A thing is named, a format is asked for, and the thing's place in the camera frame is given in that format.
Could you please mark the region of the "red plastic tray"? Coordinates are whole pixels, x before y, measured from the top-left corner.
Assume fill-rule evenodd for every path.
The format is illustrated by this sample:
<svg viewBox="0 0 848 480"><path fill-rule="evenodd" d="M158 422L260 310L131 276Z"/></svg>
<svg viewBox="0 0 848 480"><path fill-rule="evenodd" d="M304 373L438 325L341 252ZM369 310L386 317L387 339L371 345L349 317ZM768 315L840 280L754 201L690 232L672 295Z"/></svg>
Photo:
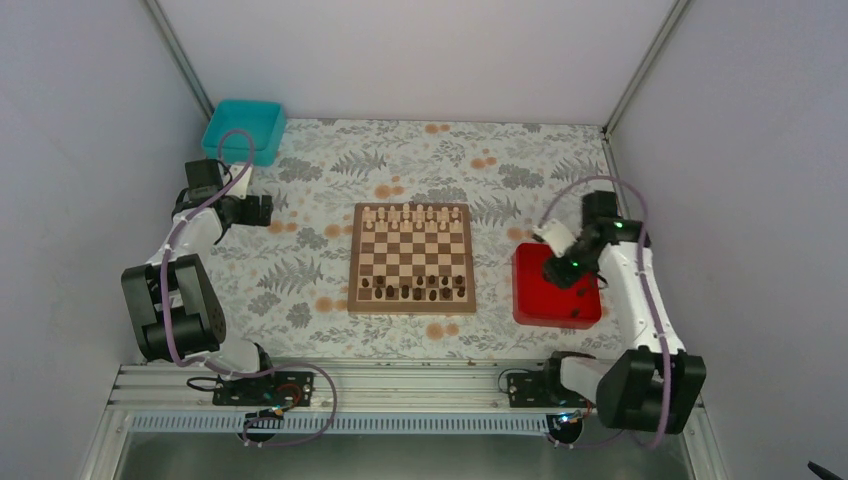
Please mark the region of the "red plastic tray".
<svg viewBox="0 0 848 480"><path fill-rule="evenodd" d="M547 245L521 243L512 256L513 318L521 325L585 330L603 316L598 279L584 275L561 289L549 282L543 265L552 255Z"/></svg>

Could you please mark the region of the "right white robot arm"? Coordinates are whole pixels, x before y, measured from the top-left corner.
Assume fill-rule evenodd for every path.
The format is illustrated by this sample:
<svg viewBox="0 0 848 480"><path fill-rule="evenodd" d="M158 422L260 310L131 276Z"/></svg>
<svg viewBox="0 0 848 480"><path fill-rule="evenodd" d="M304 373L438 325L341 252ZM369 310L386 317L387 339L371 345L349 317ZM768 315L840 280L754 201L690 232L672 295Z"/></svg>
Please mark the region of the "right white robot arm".
<svg viewBox="0 0 848 480"><path fill-rule="evenodd" d="M610 429L657 438L681 433L707 370L702 357L687 353L666 313L645 221L623 218L615 193L593 191L581 199L578 233L546 212L534 237L552 252L543 265L548 283L566 289L586 275L602 280L626 344L615 361L553 354L541 382L544 399L565 407L580 395Z"/></svg>

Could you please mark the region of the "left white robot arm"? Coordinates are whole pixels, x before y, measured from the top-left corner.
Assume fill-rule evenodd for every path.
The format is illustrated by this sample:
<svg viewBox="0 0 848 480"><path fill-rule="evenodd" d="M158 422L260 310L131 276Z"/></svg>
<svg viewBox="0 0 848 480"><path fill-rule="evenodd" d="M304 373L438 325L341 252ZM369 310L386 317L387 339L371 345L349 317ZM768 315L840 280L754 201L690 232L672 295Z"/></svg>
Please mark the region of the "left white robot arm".
<svg viewBox="0 0 848 480"><path fill-rule="evenodd" d="M126 269L121 286L138 348L147 361L207 366L255 405L270 402L278 377L257 343L230 338L224 308L204 266L234 225L269 225L273 199L247 192L253 168L202 159L186 163L187 185L174 203L172 227L142 265Z"/></svg>

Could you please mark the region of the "white chess pieces row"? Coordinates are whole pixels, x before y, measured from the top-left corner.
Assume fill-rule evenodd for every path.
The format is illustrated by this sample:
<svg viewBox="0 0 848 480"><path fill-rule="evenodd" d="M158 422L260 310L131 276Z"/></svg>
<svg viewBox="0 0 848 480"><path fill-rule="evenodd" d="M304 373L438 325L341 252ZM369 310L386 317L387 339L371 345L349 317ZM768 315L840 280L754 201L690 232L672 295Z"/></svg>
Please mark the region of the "white chess pieces row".
<svg viewBox="0 0 848 480"><path fill-rule="evenodd" d="M457 203L359 203L355 226L374 233L468 233L471 215Z"/></svg>

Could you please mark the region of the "floral patterned table mat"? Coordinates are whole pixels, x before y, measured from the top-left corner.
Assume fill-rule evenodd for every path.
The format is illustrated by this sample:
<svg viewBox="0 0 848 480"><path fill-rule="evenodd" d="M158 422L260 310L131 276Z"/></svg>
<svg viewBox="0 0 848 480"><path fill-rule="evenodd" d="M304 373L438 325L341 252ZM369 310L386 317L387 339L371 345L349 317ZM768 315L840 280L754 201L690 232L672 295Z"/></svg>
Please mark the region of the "floral patterned table mat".
<svg viewBox="0 0 848 480"><path fill-rule="evenodd" d="M233 339L278 357L543 359L623 350L610 303L587 330L522 326L512 316L511 256L547 207L577 228L582 194L609 189L593 126L292 120L251 189L269 194L266 228L237 226L206 269ZM355 316L347 309L359 202L459 202L472 213L477 312Z"/></svg>

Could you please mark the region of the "teal plastic bin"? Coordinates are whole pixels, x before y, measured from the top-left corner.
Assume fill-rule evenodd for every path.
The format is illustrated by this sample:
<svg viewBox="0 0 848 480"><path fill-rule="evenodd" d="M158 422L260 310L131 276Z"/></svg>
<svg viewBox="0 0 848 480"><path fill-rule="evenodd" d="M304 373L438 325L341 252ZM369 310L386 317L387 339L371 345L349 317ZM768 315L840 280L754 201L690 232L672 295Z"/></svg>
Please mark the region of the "teal plastic bin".
<svg viewBox="0 0 848 480"><path fill-rule="evenodd" d="M246 132L253 142L253 165L270 167L274 164L285 131L287 117L281 104L268 101L226 99L218 103L201 140L208 158L226 163L245 163L250 143L240 133L224 140L232 130Z"/></svg>

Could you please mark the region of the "wooden chessboard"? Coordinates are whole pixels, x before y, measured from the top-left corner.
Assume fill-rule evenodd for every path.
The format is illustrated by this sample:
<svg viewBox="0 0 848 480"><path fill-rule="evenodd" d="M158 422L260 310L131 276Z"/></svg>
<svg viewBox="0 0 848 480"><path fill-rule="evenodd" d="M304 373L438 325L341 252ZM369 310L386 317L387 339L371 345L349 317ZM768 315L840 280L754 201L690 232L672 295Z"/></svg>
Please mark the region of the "wooden chessboard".
<svg viewBox="0 0 848 480"><path fill-rule="evenodd" d="M355 226L353 234L348 287L348 311L353 314L387 315L471 315L477 312L475 275L472 249L472 230L468 233L374 233L361 232ZM436 285L428 286L428 277L436 276ZM455 286L457 275L464 277L462 286ZM383 276L385 285L379 287L383 297L376 299L375 278ZM415 285L417 276L424 284ZM448 286L441 284L443 276L450 278ZM370 286L363 288L361 280L368 278ZM400 287L410 286L406 299L400 297ZM395 298L387 299L387 286L395 288ZM424 290L423 299L413 299L413 290ZM445 300L441 290L452 289L453 298ZM464 298L457 296L460 287L466 288ZM440 297L430 301L430 289L438 289Z"/></svg>

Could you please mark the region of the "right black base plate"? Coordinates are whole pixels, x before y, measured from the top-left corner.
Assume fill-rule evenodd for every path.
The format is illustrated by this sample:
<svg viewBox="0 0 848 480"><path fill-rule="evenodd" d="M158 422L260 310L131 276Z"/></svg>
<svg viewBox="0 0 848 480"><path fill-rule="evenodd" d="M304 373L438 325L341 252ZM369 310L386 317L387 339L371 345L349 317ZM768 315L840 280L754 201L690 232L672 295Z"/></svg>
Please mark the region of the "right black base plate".
<svg viewBox="0 0 848 480"><path fill-rule="evenodd" d="M509 368L497 378L498 390L507 396L511 408L592 408L594 403L566 389L544 370Z"/></svg>

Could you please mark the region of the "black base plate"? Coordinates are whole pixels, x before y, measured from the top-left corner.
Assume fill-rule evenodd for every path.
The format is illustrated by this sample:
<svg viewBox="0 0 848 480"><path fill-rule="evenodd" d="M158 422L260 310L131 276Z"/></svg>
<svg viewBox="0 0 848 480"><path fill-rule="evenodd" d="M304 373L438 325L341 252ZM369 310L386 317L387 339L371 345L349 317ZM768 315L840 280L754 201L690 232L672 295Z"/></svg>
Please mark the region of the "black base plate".
<svg viewBox="0 0 848 480"><path fill-rule="evenodd" d="M509 368L497 378L498 390L507 396L511 408L592 408L594 403L566 389L544 370Z"/></svg>
<svg viewBox="0 0 848 480"><path fill-rule="evenodd" d="M310 371L284 370L256 378L220 377L213 390L216 406L308 407L315 375Z"/></svg>

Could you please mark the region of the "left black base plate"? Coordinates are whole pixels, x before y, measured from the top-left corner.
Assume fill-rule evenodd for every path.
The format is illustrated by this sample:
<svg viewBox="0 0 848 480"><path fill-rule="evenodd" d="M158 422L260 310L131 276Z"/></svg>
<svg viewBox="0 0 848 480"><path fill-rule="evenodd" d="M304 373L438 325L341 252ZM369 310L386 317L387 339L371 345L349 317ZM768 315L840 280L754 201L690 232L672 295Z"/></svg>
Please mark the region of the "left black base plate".
<svg viewBox="0 0 848 480"><path fill-rule="evenodd" d="M213 390L216 406L308 407L315 375L310 371L284 370L256 378L220 377Z"/></svg>

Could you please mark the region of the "aluminium mounting rail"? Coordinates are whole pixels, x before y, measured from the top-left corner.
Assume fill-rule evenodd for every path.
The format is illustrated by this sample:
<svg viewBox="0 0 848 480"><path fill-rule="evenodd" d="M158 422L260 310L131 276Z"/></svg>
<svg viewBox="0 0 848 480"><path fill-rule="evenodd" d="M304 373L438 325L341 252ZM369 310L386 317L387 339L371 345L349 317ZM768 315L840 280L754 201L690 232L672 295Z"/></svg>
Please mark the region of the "aluminium mounting rail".
<svg viewBox="0 0 848 480"><path fill-rule="evenodd" d="M216 407L188 369L120 369L85 479L722 479L706 410L654 449L586 419L574 449L546 439L552 409L513 409L505 365L325 361L313 400L248 447L244 407ZM329 383L340 404L333 407Z"/></svg>

